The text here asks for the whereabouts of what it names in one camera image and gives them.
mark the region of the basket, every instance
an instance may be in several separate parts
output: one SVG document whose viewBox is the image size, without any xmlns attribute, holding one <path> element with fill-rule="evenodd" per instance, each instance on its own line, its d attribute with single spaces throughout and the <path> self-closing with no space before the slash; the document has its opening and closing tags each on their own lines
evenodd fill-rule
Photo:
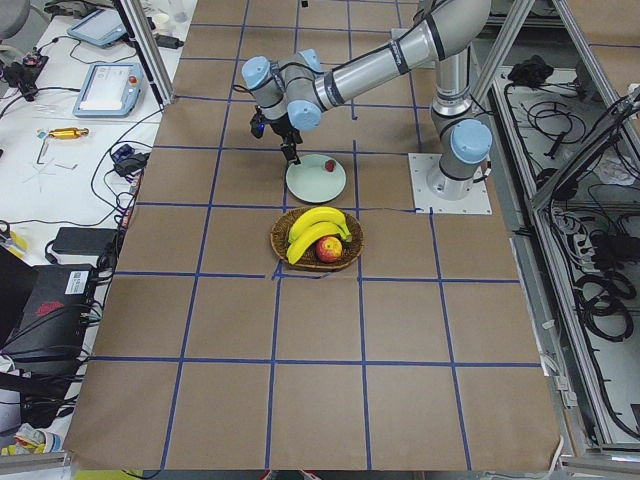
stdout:
<svg viewBox="0 0 640 480">
<path fill-rule="evenodd" d="M 284 262 L 285 265 L 297 270 L 312 270 L 316 272 L 333 272 L 348 267 L 362 253 L 364 247 L 364 237 L 360 223 L 352 215 L 343 212 L 347 220 L 347 227 L 351 232 L 352 240 L 350 243 L 342 243 L 342 256 L 334 263 L 324 263 L 318 260 L 315 252 L 315 244 L 312 244 L 302 258 L 295 265 L 287 260 L 287 249 L 289 248 L 289 229 L 294 222 L 307 210 L 314 207 L 303 207 L 289 210 L 282 215 L 271 229 L 271 247 L 276 255 Z"/>
</svg>

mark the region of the blue joint cap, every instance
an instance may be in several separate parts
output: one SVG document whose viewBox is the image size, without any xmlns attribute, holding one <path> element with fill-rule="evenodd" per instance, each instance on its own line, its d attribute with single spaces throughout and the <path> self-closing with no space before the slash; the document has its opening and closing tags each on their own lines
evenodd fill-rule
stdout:
<svg viewBox="0 0 640 480">
<path fill-rule="evenodd" d="M 253 57 L 247 60 L 242 66 L 242 78 L 247 88 L 252 89 L 260 85 L 269 75 L 270 65 L 265 57 Z"/>
<path fill-rule="evenodd" d="M 301 50 L 298 53 L 302 55 L 302 58 L 304 58 L 307 61 L 307 65 L 309 65 L 313 70 L 315 70 L 316 72 L 322 71 L 322 65 L 320 65 L 320 59 L 318 58 L 318 54 L 313 48 L 309 48 L 307 50 Z"/>
<path fill-rule="evenodd" d="M 451 150 L 467 165 L 482 162 L 489 154 L 492 143 L 491 130 L 478 120 L 463 120 L 451 132 Z"/>
<path fill-rule="evenodd" d="M 322 120 L 322 112 L 317 105 L 307 100 L 294 100 L 287 106 L 291 125 L 303 132 L 313 130 Z"/>
</svg>

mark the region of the yellow banana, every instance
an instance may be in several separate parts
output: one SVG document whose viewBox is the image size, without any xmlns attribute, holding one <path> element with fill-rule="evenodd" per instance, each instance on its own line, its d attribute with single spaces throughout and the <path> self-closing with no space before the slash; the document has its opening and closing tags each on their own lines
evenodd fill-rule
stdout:
<svg viewBox="0 0 640 480">
<path fill-rule="evenodd" d="M 342 230 L 333 222 L 318 222 L 307 228 L 287 249 L 287 260 L 292 265 L 298 263 L 304 252 L 316 240 L 327 235 L 340 235 Z"/>
<path fill-rule="evenodd" d="M 318 222 L 335 223 L 340 227 L 340 232 L 338 232 L 340 238 L 345 242 L 351 241 L 351 232 L 347 227 L 347 219 L 344 213 L 337 208 L 321 206 L 307 210 L 293 223 L 289 229 L 289 243 L 295 242 L 303 232 Z"/>
</svg>

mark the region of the yellow screwdriver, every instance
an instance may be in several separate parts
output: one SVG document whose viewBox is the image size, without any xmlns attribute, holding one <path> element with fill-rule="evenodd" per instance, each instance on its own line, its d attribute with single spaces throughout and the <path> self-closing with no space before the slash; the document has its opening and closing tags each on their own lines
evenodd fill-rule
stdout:
<svg viewBox="0 0 640 480">
<path fill-rule="evenodd" d="M 76 127 L 56 128 L 55 130 L 49 130 L 49 133 L 48 133 L 48 136 L 50 137 L 60 138 L 63 140 L 80 138 L 80 137 L 84 137 L 85 135 L 89 135 L 88 128 L 76 128 Z"/>
</svg>

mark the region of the red apple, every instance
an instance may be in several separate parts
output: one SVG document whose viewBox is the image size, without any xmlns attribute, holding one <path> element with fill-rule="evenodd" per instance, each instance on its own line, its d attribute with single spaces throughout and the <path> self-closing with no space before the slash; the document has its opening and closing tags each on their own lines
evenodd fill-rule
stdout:
<svg viewBox="0 0 640 480">
<path fill-rule="evenodd" d="M 316 242 L 316 255 L 321 262 L 333 263 L 342 256 L 342 242 L 336 237 L 322 237 Z"/>
</svg>

